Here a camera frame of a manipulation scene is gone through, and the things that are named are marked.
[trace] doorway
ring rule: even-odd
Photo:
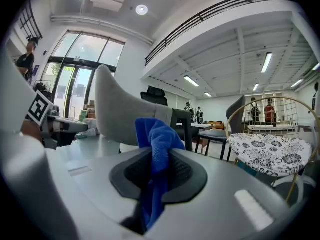
[[[55,86],[54,105],[59,106],[60,116],[78,121],[81,110],[88,103],[94,68],[78,65],[62,65]]]

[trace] black railing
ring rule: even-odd
[[[31,8],[30,1],[27,2],[23,9],[18,22],[20,29],[24,32],[27,39],[39,38],[42,39],[42,34],[36,23],[34,13]]]
[[[249,5],[252,3],[263,2],[269,0],[225,0],[219,2],[201,12],[191,17],[180,26],[178,26],[174,31],[172,31],[161,43],[159,43],[150,54],[145,58],[145,65],[148,65],[161,51],[163,51],[168,45],[170,45],[174,40],[180,37],[182,34],[192,29],[196,25],[210,19],[211,17],[228,11],[232,8]]]

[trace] backpack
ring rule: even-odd
[[[251,116],[252,116],[252,119],[253,120],[255,120],[256,118],[258,118],[259,117],[259,108],[257,107],[258,106],[258,104],[257,103],[255,103],[255,106],[253,106],[252,104],[251,104],[251,106],[252,106],[252,108],[251,108]]]

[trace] person in red shirt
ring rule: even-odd
[[[268,99],[268,105],[264,108],[265,122],[272,123],[274,117],[275,108],[272,106],[272,99]]]

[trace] gold metal frame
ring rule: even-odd
[[[252,101],[248,104],[245,104],[243,105],[242,107],[240,107],[238,110],[236,110],[229,118],[228,122],[226,123],[226,126],[225,126],[225,135],[227,137],[227,139],[229,139],[229,125],[230,125],[230,122],[232,120],[232,118],[238,113],[240,112],[241,110],[244,110],[247,106],[253,104],[253,103],[257,103],[257,102],[260,102],[260,101],[264,101],[264,100],[268,100],[268,99],[286,99],[286,100],[291,100],[291,101],[295,101],[303,106],[305,106],[311,113],[312,115],[314,116],[315,118],[315,122],[316,122],[316,126],[317,126],[317,137],[318,137],[318,145],[317,145],[317,148],[314,149],[314,151],[312,152],[310,158],[309,158],[309,163],[313,161],[313,159],[315,158],[315,156],[317,155],[318,152],[320,152],[320,120],[318,118],[318,115],[312,110],[311,107],[309,107],[306,103],[298,100],[298,99],[295,99],[295,98],[292,98],[292,97],[284,97],[284,96],[274,96],[274,97],[265,97],[265,98],[261,98],[261,99],[258,99],[258,100],[255,100],[255,101]],[[289,202],[289,199],[293,193],[293,190],[295,188],[295,185],[296,185],[296,181],[297,181],[297,177],[298,177],[298,174],[296,173],[294,175],[294,178],[293,178],[293,181],[292,181],[292,184],[291,184],[291,187],[290,187],[290,191],[288,193],[288,196],[286,198],[286,202],[288,203]]]

